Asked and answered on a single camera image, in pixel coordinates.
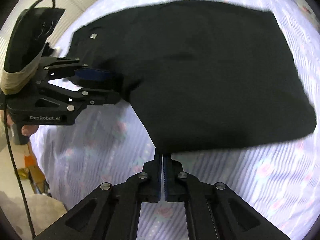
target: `bed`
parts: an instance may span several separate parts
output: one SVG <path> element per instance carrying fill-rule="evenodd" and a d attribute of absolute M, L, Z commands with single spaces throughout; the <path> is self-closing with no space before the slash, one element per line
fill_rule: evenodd
<path fill-rule="evenodd" d="M 72 34 L 106 14 L 172 0 L 98 0 L 56 43 L 66 55 Z M 293 0 L 218 0 L 271 10 L 284 33 L 319 122 L 320 36 Z M 53 81 L 70 90 L 66 80 Z M 201 181 L 226 183 L 292 240 L 301 240 L 320 214 L 319 126 L 307 138 L 242 150 L 174 154 L 186 172 Z M 40 126 L 31 136 L 33 152 L 52 196 L 70 209 L 102 182 L 119 184 L 153 159 L 154 146 L 125 101 L 89 106 L 73 126 Z M 139 240 L 187 240 L 183 203 L 143 203 Z"/>

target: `metal pin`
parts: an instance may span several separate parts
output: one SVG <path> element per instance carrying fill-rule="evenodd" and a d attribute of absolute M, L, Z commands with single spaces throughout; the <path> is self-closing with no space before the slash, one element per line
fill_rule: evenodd
<path fill-rule="evenodd" d="M 148 177 L 148 173 L 140 172 L 138 176 L 139 176 L 140 179 L 146 179 Z"/>
<path fill-rule="evenodd" d="M 109 184 L 109 183 L 102 183 L 101 185 L 100 185 L 100 188 L 102 189 L 102 190 L 108 190 L 108 189 L 110 189 L 111 188 L 111 185 Z"/>
<path fill-rule="evenodd" d="M 179 172 L 178 177 L 180 179 L 185 179 L 186 177 L 188 177 L 188 174 L 186 172 Z"/>
<path fill-rule="evenodd" d="M 75 106 L 73 106 L 73 105 L 68 105 L 67 106 L 67 110 L 68 111 L 73 111 L 75 109 Z"/>
<path fill-rule="evenodd" d="M 217 189 L 220 189 L 220 190 L 223 190 L 223 189 L 226 188 L 226 184 L 224 184 L 224 183 L 222 183 L 222 182 L 218 182 L 218 183 L 216 184 L 216 188 L 217 188 Z"/>

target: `black cloth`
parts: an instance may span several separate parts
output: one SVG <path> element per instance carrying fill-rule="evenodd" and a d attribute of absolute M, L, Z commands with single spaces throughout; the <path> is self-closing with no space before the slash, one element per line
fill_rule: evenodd
<path fill-rule="evenodd" d="M 75 32 L 67 57 L 123 74 L 122 97 L 163 153 L 289 141 L 316 126 L 271 12 L 190 0 L 129 8 Z"/>

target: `beige tape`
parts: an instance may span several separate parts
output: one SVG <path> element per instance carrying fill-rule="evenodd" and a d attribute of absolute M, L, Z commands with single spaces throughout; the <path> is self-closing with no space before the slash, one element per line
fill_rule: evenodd
<path fill-rule="evenodd" d="M 36 73 L 43 50 L 44 47 L 39 54 L 19 72 L 9 73 L 5 71 L 4 68 L 2 69 L 0 74 L 0 88 L 4 94 L 16 94 L 23 89 Z"/>

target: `black fabric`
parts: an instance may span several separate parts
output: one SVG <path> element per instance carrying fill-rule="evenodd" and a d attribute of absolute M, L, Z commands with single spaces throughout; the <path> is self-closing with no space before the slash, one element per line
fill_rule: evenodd
<path fill-rule="evenodd" d="M 79 29 L 68 57 L 124 75 L 122 97 L 162 152 L 289 141 L 316 126 L 271 12 L 186 0 L 130 8 Z"/>

